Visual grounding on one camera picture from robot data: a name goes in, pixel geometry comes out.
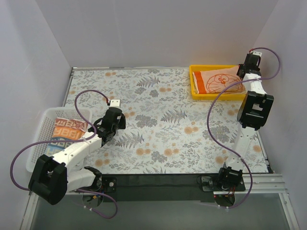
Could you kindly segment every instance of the black bracket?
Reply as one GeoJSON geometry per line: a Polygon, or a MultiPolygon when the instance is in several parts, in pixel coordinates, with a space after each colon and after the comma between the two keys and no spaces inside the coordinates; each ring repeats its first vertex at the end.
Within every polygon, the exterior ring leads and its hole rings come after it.
{"type": "Polygon", "coordinates": [[[254,73],[261,76],[259,64],[260,64],[260,56],[254,54],[247,54],[244,64],[239,65],[237,76],[241,79],[244,79],[245,74],[254,73]]]}
{"type": "Polygon", "coordinates": [[[105,193],[114,193],[117,188],[117,179],[116,177],[104,176],[102,178],[102,189],[105,193]]]}
{"type": "Polygon", "coordinates": [[[245,191],[245,185],[242,175],[229,174],[225,168],[221,168],[219,174],[201,176],[201,189],[204,192],[228,191],[230,188],[236,187],[236,191],[245,191]]]}
{"type": "Polygon", "coordinates": [[[95,179],[90,187],[84,188],[85,190],[97,191],[101,187],[101,172],[91,166],[84,167],[85,169],[91,171],[95,175],[95,179]]]}
{"type": "Polygon", "coordinates": [[[273,101],[274,97],[272,95],[262,95],[248,91],[237,115],[238,122],[243,128],[260,129],[268,119],[273,101]]]}
{"type": "MultiPolygon", "coordinates": [[[[97,134],[101,138],[101,146],[112,140],[118,129],[126,128],[126,118],[122,111],[115,107],[110,107],[104,117],[94,122],[97,134]]],[[[89,132],[94,132],[94,128],[90,127],[89,132]]]]}
{"type": "Polygon", "coordinates": [[[67,191],[67,168],[52,158],[42,155],[37,159],[28,188],[55,205],[67,191]]]}

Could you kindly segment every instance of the white wall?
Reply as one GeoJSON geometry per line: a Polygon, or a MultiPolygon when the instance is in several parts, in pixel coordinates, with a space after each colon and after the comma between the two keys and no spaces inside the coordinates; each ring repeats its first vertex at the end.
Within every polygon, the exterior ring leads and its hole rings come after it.
{"type": "MultiPolygon", "coordinates": [[[[61,106],[71,69],[35,0],[0,1],[0,31],[0,229],[16,230],[28,192],[12,184],[10,163],[33,142],[44,110],[61,106]]],[[[15,167],[23,186],[26,158],[15,167]]]]}
{"type": "Polygon", "coordinates": [[[236,64],[277,0],[36,0],[74,67],[236,64]]]}
{"type": "MultiPolygon", "coordinates": [[[[307,229],[307,1],[279,0],[255,46],[274,49],[282,59],[281,73],[264,82],[274,95],[272,112],[261,136],[270,163],[282,173],[301,229],[307,229]]],[[[266,54],[262,73],[277,63],[266,54]]]]}

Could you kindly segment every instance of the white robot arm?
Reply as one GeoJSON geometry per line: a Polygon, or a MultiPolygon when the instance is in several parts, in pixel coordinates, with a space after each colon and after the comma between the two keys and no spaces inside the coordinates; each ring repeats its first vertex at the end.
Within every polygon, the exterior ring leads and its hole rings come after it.
{"type": "MultiPolygon", "coordinates": [[[[244,80],[249,80],[249,79],[259,79],[260,76],[258,74],[254,73],[248,73],[245,75],[244,80]]],[[[267,93],[262,87],[261,80],[257,81],[250,81],[250,82],[245,82],[243,83],[246,91],[251,91],[255,92],[261,95],[266,95],[267,93]]],[[[253,105],[253,109],[255,110],[262,110],[259,108],[258,104],[253,105]]],[[[242,124],[238,124],[238,132],[236,135],[236,140],[233,145],[233,150],[236,152],[239,152],[242,158],[244,159],[248,148],[250,146],[250,143],[254,139],[255,135],[257,133],[257,130],[253,127],[248,127],[246,126],[243,128],[242,124]]],[[[231,167],[233,170],[239,171],[243,169],[243,162],[241,159],[238,158],[235,154],[230,152],[230,157],[226,160],[226,167],[231,167]]]]}
{"type": "MultiPolygon", "coordinates": [[[[126,128],[126,118],[119,108],[120,100],[112,100],[103,118],[94,122],[97,134],[90,140],[71,144],[51,157],[42,155],[37,159],[29,189],[50,204],[57,204],[66,194],[78,188],[96,191],[100,188],[101,173],[90,166],[73,171],[73,168],[91,152],[109,142],[118,129],[126,128]]],[[[82,138],[93,135],[89,128],[82,138]]]]}
{"type": "MultiPolygon", "coordinates": [[[[274,101],[274,97],[264,91],[261,80],[259,80],[261,78],[259,69],[261,54],[255,51],[247,54],[244,64],[239,65],[237,73],[241,80],[258,79],[243,83],[247,94],[237,115],[239,125],[233,145],[233,150],[238,152],[243,159],[257,131],[266,123],[274,101]]],[[[219,184],[225,188],[237,187],[242,181],[242,170],[242,160],[230,152],[230,156],[219,171],[219,184]]]]}

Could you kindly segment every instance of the table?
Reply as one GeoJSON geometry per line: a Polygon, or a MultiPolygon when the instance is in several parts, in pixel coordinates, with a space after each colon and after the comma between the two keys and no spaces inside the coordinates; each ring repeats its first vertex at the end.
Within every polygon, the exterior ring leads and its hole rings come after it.
{"type": "MultiPolygon", "coordinates": [[[[75,96],[87,89],[121,99],[127,119],[125,130],[84,161],[102,174],[217,173],[230,155],[209,136],[206,117],[211,101],[192,99],[187,68],[77,69],[65,106],[73,107],[75,96]]],[[[78,105],[92,109],[93,121],[107,109],[104,98],[94,92],[81,95],[78,105]]],[[[236,138],[240,105],[219,101],[213,108],[212,133],[228,147],[236,138]]],[[[246,162],[253,173],[268,172],[258,136],[246,162]]]]}

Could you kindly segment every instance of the white bracket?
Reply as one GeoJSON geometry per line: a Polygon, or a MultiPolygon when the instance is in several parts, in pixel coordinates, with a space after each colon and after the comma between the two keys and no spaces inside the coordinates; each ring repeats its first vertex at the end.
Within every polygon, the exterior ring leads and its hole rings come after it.
{"type": "MultiPolygon", "coordinates": [[[[91,135],[93,135],[93,133],[86,132],[82,138],[88,138],[91,135]]],[[[75,165],[81,162],[91,152],[99,148],[101,148],[101,138],[99,138],[98,135],[95,135],[92,139],[86,142],[73,143],[61,152],[54,154],[53,160],[58,163],[65,163],[68,175],[75,165]]]]}
{"type": "MultiPolygon", "coordinates": [[[[241,155],[244,159],[251,141],[256,135],[254,128],[246,127],[243,128],[241,124],[238,126],[238,133],[236,135],[236,140],[233,146],[233,150],[241,155]]],[[[231,167],[233,170],[239,171],[243,169],[243,162],[241,159],[232,152],[229,152],[230,155],[225,161],[226,167],[231,167]]]]}
{"type": "Polygon", "coordinates": [[[82,187],[89,187],[93,184],[95,175],[87,169],[81,169],[76,172],[71,172],[67,176],[67,192],[73,191],[82,187]]]}
{"type": "MultiPolygon", "coordinates": [[[[245,80],[250,80],[250,79],[260,79],[261,76],[254,74],[254,73],[247,73],[244,76],[244,81],[245,80]]],[[[242,83],[245,87],[246,92],[247,91],[254,91],[259,94],[267,94],[261,84],[261,80],[254,80],[254,81],[249,81],[249,82],[244,82],[242,83]]]]}

